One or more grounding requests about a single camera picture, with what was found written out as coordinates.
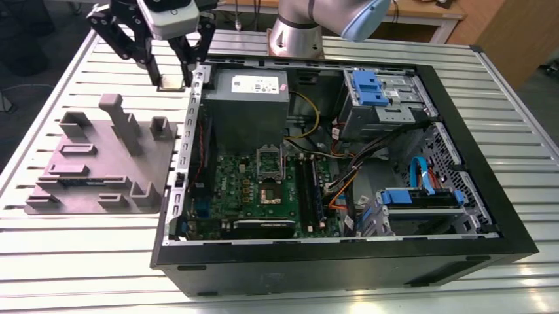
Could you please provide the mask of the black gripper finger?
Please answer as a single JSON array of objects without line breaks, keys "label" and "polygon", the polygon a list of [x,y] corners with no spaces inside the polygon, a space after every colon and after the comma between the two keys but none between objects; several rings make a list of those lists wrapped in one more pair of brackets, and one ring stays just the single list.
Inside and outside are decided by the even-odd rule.
[{"label": "black gripper finger", "polygon": [[173,37],[168,40],[168,44],[178,58],[185,87],[190,87],[192,85],[192,71],[196,69],[197,63],[205,61],[214,30],[214,20],[210,18],[201,18],[200,24],[196,27],[200,38],[193,46],[189,45],[185,35]]},{"label": "black gripper finger", "polygon": [[160,72],[152,55],[152,35],[144,17],[142,20],[118,20],[112,15],[109,5],[93,5],[86,20],[120,58],[133,59],[136,65],[146,70],[150,84],[158,86]]}]

